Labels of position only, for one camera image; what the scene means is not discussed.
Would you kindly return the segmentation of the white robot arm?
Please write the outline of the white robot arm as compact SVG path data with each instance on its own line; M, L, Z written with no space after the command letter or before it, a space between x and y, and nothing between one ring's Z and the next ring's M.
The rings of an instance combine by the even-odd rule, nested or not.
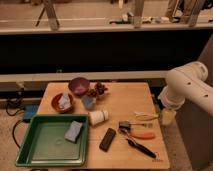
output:
M213 87L206 83L208 69L199 61L176 67L167 72L166 86L158 96L163 105L162 124L172 123L177 111L188 99L213 117Z

